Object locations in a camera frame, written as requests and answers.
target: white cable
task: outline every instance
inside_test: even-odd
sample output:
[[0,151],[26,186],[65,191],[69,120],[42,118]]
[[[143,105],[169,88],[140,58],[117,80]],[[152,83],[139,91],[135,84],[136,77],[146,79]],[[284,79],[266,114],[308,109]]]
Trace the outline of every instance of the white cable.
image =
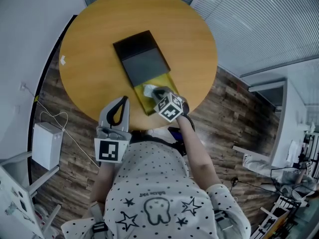
[[[28,90],[28,92],[35,98],[34,94],[31,92],[31,90],[30,90],[27,86],[25,86],[25,88],[26,88],[26,89]],[[63,131],[63,132],[66,132],[67,135],[68,135],[68,136],[75,142],[75,144],[79,147],[79,149],[82,150],[83,153],[92,161],[92,163],[93,163],[94,165],[96,165],[97,167],[99,167],[99,166],[92,160],[92,158],[90,158],[90,156],[84,151],[84,149],[82,149],[82,148],[80,147],[80,145],[79,145],[79,144],[77,143],[77,141],[70,135],[70,133],[65,129],[65,127],[66,127],[66,125],[67,125],[67,123],[68,123],[68,121],[69,121],[69,115],[68,115],[68,113],[67,113],[67,112],[61,112],[61,113],[59,113],[59,114],[52,115],[52,114],[47,110],[47,108],[44,107],[44,105],[43,105],[42,103],[40,103],[39,99],[37,100],[37,102],[39,103],[39,105],[41,105],[41,106],[46,110],[45,112],[41,112],[41,113],[40,113],[40,122],[41,122],[41,114],[42,114],[42,113],[48,114],[50,117],[54,118],[55,121],[58,123],[58,125],[62,128],[62,131]],[[61,115],[61,114],[66,114],[66,123],[64,124],[64,126],[62,126],[62,125],[57,121],[57,119],[55,118],[56,116]]]

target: yellow transparent sheet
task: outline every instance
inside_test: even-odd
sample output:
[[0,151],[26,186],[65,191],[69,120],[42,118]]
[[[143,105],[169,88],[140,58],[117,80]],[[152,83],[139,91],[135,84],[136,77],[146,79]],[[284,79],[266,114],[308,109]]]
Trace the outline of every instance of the yellow transparent sheet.
[[177,88],[175,87],[174,82],[171,79],[169,73],[162,74],[160,76],[157,76],[156,78],[153,78],[147,82],[144,82],[144,83],[136,86],[134,88],[134,91],[135,91],[136,95],[138,96],[138,99],[139,99],[145,113],[148,116],[155,113],[154,107],[156,104],[155,104],[153,98],[148,98],[148,97],[144,96],[144,94],[143,94],[144,93],[144,85],[146,85],[146,84],[152,84],[152,85],[155,85],[157,87],[168,86],[171,90],[174,91],[174,93],[178,94]]

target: person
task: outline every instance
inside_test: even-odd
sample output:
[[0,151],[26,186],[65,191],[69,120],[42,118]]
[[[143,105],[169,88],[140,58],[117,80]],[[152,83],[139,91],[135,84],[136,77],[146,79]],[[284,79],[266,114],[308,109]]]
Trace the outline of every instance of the person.
[[243,166],[274,180],[274,184],[260,186],[265,190],[279,192],[299,202],[302,202],[305,197],[318,194],[319,185],[314,178],[307,174],[305,162],[301,164],[300,169],[292,167],[277,168],[270,166],[266,160],[245,154]]
[[82,219],[62,225],[66,239],[250,237],[248,219],[218,178],[190,121],[176,120],[193,179],[171,145],[150,136],[135,141],[118,171],[102,162],[90,196],[95,204]]

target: white arrow sticker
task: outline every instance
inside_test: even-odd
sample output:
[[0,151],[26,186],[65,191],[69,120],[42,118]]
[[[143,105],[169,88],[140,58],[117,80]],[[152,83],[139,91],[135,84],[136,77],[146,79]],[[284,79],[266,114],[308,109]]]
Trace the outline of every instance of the white arrow sticker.
[[65,64],[64,58],[65,58],[65,56],[62,56],[61,59],[60,59],[60,62],[62,64],[62,66],[64,66],[64,64]]

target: white cube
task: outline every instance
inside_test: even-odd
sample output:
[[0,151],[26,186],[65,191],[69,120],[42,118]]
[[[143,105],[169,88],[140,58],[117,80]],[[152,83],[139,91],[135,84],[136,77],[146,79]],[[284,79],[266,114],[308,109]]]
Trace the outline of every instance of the white cube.
[[51,170],[59,164],[63,131],[48,122],[36,123],[32,139],[32,159]]
[[101,162],[121,163],[129,141],[94,138],[95,159]]
[[183,112],[181,99],[170,92],[154,107],[154,110],[165,120],[172,122]]

